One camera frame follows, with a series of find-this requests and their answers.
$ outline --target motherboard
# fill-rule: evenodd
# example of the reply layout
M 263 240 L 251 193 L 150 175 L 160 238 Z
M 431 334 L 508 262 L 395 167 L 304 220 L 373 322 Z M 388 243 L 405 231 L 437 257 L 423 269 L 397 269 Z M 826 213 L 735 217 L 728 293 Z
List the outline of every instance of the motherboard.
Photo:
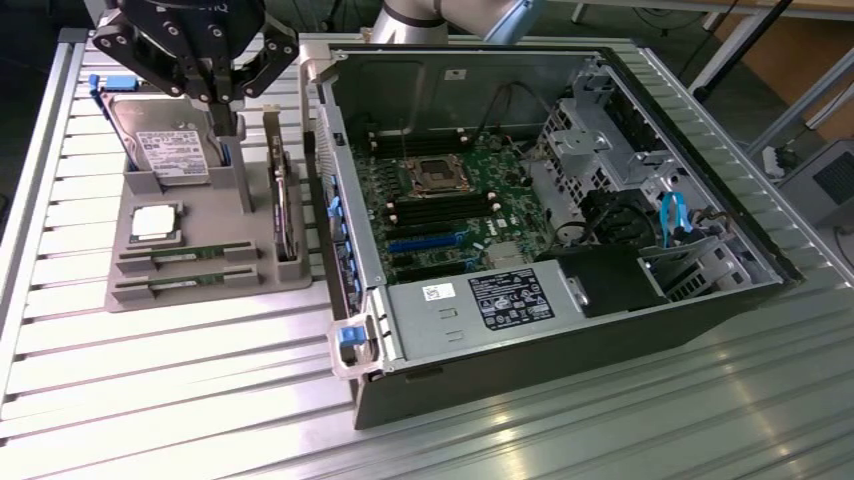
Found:
M 551 227 L 520 153 L 484 134 L 456 153 L 353 152 L 388 284 L 533 261 Z

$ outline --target barcode sticker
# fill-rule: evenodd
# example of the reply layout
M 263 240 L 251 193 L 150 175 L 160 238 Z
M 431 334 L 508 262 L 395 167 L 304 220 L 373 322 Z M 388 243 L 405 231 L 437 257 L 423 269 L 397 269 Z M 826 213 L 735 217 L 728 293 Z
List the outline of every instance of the barcode sticker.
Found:
M 421 290 L 424 290 L 424 300 L 428 302 L 456 296 L 456 293 L 453 292 L 453 284 L 451 283 L 429 285 L 423 287 Z
M 137 132 L 148 166 L 157 177 L 205 175 L 208 164 L 195 130 Z

